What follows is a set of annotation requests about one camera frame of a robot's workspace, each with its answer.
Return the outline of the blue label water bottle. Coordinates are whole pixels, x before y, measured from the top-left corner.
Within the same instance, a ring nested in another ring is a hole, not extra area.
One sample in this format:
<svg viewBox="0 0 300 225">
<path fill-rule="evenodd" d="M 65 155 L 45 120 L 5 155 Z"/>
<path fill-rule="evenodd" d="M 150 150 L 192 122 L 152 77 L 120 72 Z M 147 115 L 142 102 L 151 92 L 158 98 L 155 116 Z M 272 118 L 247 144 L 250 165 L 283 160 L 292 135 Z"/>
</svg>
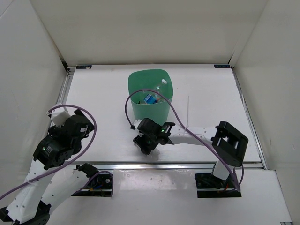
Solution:
<svg viewBox="0 0 300 225">
<path fill-rule="evenodd" d="M 168 82 L 162 79 L 159 83 L 154 86 L 154 91 L 147 91 L 146 96 L 143 98 L 143 103 L 145 104 L 156 104 L 164 102 L 164 98 L 161 96 L 165 95 L 168 91 Z"/>
</svg>

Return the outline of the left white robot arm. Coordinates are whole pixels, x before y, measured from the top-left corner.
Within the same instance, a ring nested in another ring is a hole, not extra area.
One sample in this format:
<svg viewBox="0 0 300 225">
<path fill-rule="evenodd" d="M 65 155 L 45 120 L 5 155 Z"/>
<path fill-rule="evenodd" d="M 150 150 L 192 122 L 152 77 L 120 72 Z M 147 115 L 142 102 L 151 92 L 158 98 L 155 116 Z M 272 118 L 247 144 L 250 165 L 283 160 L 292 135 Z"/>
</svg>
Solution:
<svg viewBox="0 0 300 225">
<path fill-rule="evenodd" d="M 47 189 L 54 175 L 67 166 L 66 160 L 73 155 L 78 158 L 84 153 L 82 139 L 96 130 L 95 120 L 83 114 L 68 115 L 54 122 L 33 154 L 24 183 L 12 189 L 19 193 L 8 206 L 1 208 L 1 220 L 15 225 L 44 225 L 66 199 L 85 186 L 96 186 L 97 169 L 90 164 L 83 164 L 78 165 L 71 177 L 53 190 Z"/>
</svg>

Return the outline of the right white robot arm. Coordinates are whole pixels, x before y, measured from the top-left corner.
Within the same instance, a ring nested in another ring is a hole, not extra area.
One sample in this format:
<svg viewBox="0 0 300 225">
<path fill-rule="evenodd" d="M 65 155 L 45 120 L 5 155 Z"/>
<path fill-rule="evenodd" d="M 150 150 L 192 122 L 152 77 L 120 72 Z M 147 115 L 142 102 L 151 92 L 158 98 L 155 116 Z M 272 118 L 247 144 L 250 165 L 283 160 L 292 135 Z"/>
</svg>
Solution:
<svg viewBox="0 0 300 225">
<path fill-rule="evenodd" d="M 248 138 L 232 126 L 222 121 L 216 127 L 185 128 L 173 122 L 163 125 L 151 119 L 136 120 L 131 129 L 138 135 L 134 143 L 145 155 L 150 154 L 158 145 L 191 144 L 207 147 L 218 159 L 210 181 L 215 187 L 222 187 L 231 178 L 236 189 L 241 181 L 237 179 L 235 169 L 243 167 Z"/>
</svg>

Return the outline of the green plastic bin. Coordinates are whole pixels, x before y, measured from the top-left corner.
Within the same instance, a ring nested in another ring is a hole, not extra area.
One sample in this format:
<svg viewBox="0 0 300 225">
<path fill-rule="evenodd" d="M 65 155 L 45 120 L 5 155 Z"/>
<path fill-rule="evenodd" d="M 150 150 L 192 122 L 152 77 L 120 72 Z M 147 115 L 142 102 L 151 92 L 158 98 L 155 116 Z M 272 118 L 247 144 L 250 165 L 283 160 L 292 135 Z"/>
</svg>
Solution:
<svg viewBox="0 0 300 225">
<path fill-rule="evenodd" d="M 148 69 L 133 72 L 128 78 L 128 91 L 131 95 L 131 103 L 135 119 L 149 118 L 156 123 L 162 125 L 167 121 L 170 106 L 164 102 L 156 104 L 145 104 L 143 98 L 147 95 L 147 91 L 154 91 L 154 86 L 162 79 L 168 82 L 168 91 L 164 95 L 169 102 L 173 98 L 173 84 L 169 74 L 162 69 Z"/>
</svg>

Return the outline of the left blue corner label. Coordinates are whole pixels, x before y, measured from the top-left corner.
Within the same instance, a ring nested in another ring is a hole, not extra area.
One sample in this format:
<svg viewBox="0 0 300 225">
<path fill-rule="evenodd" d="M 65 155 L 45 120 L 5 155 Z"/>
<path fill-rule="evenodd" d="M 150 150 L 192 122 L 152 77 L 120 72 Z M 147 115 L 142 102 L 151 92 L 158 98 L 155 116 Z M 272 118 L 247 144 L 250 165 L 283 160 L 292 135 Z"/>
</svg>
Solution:
<svg viewBox="0 0 300 225">
<path fill-rule="evenodd" d="M 76 69 L 91 69 L 92 65 L 77 65 Z"/>
</svg>

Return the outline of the blue corner label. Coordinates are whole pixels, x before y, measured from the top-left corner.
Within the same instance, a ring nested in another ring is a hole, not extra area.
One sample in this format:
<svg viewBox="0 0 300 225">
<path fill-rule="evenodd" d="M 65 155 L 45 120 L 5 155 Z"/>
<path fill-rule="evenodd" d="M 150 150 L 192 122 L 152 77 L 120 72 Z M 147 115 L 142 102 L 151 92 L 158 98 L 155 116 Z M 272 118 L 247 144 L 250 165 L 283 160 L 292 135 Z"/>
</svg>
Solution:
<svg viewBox="0 0 300 225">
<path fill-rule="evenodd" d="M 214 68 L 230 68 L 229 64 L 214 64 Z"/>
<path fill-rule="evenodd" d="M 77 65 L 76 69 L 91 69 L 92 65 Z"/>
</svg>

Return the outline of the right blue corner label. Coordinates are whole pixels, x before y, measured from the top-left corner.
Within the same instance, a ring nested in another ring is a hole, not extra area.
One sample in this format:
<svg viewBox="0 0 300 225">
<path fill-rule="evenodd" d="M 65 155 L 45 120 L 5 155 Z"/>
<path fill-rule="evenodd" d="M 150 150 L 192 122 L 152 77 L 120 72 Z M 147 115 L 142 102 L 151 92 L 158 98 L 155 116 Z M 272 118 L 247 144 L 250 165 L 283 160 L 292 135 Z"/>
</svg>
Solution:
<svg viewBox="0 0 300 225">
<path fill-rule="evenodd" d="M 229 64 L 214 64 L 214 68 L 230 68 Z"/>
</svg>

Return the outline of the left aluminium rail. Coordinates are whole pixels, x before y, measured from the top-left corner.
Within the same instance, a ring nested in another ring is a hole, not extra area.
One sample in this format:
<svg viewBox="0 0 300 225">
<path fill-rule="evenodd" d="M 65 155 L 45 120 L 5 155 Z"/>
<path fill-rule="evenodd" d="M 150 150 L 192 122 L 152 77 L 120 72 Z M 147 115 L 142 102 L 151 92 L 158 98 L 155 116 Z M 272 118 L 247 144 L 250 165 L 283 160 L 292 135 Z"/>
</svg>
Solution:
<svg viewBox="0 0 300 225">
<path fill-rule="evenodd" d="M 60 89 L 60 93 L 57 99 L 57 103 L 62 103 L 65 104 L 68 98 L 68 94 L 69 94 L 69 90 L 71 87 L 71 83 L 73 80 L 73 76 L 74 76 L 74 72 L 75 72 L 75 67 L 68 67 L 67 68 L 67 75 L 64 79 L 63 85 Z"/>
</svg>

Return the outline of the aluminium rail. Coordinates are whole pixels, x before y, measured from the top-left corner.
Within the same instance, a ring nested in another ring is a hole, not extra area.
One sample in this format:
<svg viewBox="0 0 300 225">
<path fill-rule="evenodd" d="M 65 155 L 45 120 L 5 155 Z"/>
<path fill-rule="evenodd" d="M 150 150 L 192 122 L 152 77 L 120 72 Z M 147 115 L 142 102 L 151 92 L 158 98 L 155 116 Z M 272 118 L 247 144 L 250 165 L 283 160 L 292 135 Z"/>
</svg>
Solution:
<svg viewBox="0 0 300 225">
<path fill-rule="evenodd" d="M 215 162 L 162 162 L 162 163 L 137 163 L 137 162 L 74 162 L 66 166 L 75 169 L 77 165 L 89 163 L 98 170 L 207 170 L 213 169 Z"/>
<path fill-rule="evenodd" d="M 74 72 L 75 72 L 75 67 L 68 67 L 67 68 L 67 75 L 64 79 L 63 85 L 60 89 L 60 93 L 57 99 L 57 103 L 62 103 L 65 104 L 68 98 L 68 94 L 69 94 L 69 90 L 71 87 L 71 83 L 73 80 L 73 76 L 74 76 Z"/>
<path fill-rule="evenodd" d="M 240 82 L 237 78 L 237 75 L 236 75 L 236 72 L 235 72 L 235 67 L 231 67 L 231 70 L 232 70 L 233 77 L 235 79 L 236 86 L 237 86 L 237 89 L 238 89 L 238 92 L 239 92 L 239 95 L 240 95 L 240 98 L 241 98 L 241 101 L 242 101 L 242 104 L 243 104 L 243 108 L 244 108 L 245 113 L 246 113 L 246 117 L 247 117 L 247 120 L 248 120 L 248 123 L 249 123 L 249 126 L 250 126 L 252 137 L 253 137 L 254 142 L 255 142 L 255 146 L 256 146 L 256 149 L 258 151 L 260 161 L 262 163 L 262 167 L 263 167 L 263 169 L 268 170 L 269 167 L 267 165 L 267 162 L 266 162 L 266 159 L 265 159 L 265 155 L 264 155 L 259 137 L 257 135 L 256 129 L 255 129 L 254 124 L 253 124 L 253 120 L 251 118 L 251 115 L 250 115 L 250 112 L 249 112 L 249 109 L 248 109 L 248 106 L 247 106 L 247 103 L 246 103 L 246 100 L 244 98 Z"/>
</svg>

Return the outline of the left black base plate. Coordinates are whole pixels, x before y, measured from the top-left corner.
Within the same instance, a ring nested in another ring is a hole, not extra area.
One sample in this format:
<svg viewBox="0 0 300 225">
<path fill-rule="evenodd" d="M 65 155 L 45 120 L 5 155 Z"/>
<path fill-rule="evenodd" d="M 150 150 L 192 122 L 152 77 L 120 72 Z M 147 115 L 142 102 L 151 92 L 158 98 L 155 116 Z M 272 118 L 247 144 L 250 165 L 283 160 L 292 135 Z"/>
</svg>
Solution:
<svg viewBox="0 0 300 225">
<path fill-rule="evenodd" d="M 99 171 L 89 183 L 72 196 L 77 197 L 112 197 L 113 174 L 110 171 Z"/>
</svg>

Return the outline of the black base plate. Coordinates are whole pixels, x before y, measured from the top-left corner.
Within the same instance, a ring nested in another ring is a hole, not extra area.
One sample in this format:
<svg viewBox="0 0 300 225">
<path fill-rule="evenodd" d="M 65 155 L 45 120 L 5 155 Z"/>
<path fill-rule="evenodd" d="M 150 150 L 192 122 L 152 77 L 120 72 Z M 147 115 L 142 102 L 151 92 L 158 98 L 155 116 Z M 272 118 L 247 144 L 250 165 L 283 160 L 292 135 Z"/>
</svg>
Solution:
<svg viewBox="0 0 300 225">
<path fill-rule="evenodd" d="M 196 173 L 197 198 L 240 198 L 230 178 L 221 180 L 211 173 Z"/>
<path fill-rule="evenodd" d="M 110 171 L 99 171 L 89 183 L 72 196 L 77 197 L 112 197 L 113 174 Z"/>
</svg>

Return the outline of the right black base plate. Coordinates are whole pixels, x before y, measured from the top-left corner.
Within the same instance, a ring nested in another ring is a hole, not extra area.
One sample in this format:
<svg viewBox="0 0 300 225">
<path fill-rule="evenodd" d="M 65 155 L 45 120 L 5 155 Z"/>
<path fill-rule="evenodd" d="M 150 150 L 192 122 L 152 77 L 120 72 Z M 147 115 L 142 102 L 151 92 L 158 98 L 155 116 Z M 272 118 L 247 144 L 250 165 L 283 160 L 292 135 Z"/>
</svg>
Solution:
<svg viewBox="0 0 300 225">
<path fill-rule="evenodd" d="M 211 173 L 196 173 L 197 198 L 240 198 L 230 178 L 221 180 Z"/>
</svg>

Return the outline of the front aluminium rail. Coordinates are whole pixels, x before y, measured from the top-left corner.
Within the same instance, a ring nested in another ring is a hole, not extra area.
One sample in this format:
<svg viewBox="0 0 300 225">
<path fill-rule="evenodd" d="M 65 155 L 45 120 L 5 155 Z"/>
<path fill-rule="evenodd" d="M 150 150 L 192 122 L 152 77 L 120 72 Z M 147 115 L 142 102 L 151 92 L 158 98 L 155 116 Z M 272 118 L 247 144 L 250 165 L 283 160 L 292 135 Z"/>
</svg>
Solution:
<svg viewBox="0 0 300 225">
<path fill-rule="evenodd" d="M 215 162 L 162 162 L 162 163 L 137 163 L 137 162 L 74 162 L 66 166 L 75 169 L 77 165 L 89 163 L 98 170 L 207 170 L 213 169 Z"/>
</svg>

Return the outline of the right aluminium rail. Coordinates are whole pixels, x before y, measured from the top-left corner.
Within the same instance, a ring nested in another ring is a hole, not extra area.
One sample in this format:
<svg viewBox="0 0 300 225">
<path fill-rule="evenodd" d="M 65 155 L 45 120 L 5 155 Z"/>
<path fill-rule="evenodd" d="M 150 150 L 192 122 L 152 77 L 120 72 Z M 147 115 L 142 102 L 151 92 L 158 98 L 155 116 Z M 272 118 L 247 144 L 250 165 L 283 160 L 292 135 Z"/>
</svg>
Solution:
<svg viewBox="0 0 300 225">
<path fill-rule="evenodd" d="M 265 159 L 265 155 L 264 155 L 259 137 L 257 135 L 256 129 L 255 129 L 254 124 L 253 124 L 253 120 L 251 118 L 251 115 L 250 115 L 250 112 L 249 112 L 249 109 L 248 109 L 248 106 L 247 106 L 247 103 L 246 103 L 246 100 L 244 98 L 240 82 L 237 78 L 237 75 L 236 75 L 236 72 L 235 72 L 235 67 L 231 67 L 231 70 L 232 70 L 233 77 L 235 79 L 236 86 L 237 86 L 237 89 L 238 89 L 238 92 L 239 92 L 239 95 L 240 95 L 240 98 L 241 98 L 241 101 L 242 101 L 242 104 L 243 104 L 243 108 L 244 108 L 245 113 L 246 113 L 246 117 L 247 117 L 247 120 L 248 120 L 248 123 L 249 123 L 249 126 L 250 126 L 252 137 L 253 137 L 254 142 L 255 142 L 255 146 L 256 146 L 256 149 L 258 151 L 260 161 L 262 163 L 262 167 L 263 167 L 263 169 L 268 170 L 269 167 L 267 165 L 267 162 L 266 162 L 266 159 Z"/>
</svg>

